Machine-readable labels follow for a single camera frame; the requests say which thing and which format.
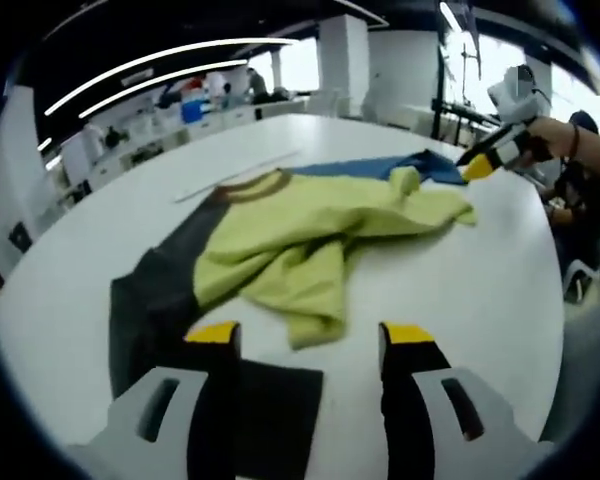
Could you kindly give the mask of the person's right hand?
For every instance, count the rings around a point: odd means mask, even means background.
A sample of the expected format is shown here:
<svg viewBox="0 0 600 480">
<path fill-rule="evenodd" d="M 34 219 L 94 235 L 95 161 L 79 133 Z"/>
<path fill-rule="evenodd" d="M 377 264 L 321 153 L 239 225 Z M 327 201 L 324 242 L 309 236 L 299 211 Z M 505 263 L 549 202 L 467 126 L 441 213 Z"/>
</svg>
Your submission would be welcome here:
<svg viewBox="0 0 600 480">
<path fill-rule="evenodd" d="M 539 117 L 526 129 L 529 134 L 525 161 L 544 162 L 558 157 L 573 158 L 580 143 L 579 127 L 549 117 Z"/>
</svg>

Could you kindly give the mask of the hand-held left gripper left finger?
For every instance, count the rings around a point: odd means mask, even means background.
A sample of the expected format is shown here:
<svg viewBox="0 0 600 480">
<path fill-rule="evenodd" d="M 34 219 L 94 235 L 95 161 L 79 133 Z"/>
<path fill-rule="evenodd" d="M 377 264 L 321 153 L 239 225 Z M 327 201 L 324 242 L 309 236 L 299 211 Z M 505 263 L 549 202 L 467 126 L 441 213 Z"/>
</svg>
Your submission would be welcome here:
<svg viewBox="0 0 600 480">
<path fill-rule="evenodd" d="M 241 327 L 189 333 L 189 369 L 158 366 L 110 405 L 90 442 L 71 445 L 89 479 L 233 479 Z"/>
</svg>

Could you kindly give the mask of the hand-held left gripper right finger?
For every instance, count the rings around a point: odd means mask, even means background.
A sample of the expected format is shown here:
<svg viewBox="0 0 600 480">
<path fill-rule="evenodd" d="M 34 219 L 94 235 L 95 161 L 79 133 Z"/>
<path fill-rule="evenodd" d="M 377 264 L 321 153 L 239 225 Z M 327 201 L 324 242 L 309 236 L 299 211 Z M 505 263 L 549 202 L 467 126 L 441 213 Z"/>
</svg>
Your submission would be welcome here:
<svg viewBox="0 0 600 480">
<path fill-rule="evenodd" d="M 540 445 L 484 380 L 454 368 L 416 325 L 379 325 L 390 479 L 523 479 Z"/>
</svg>

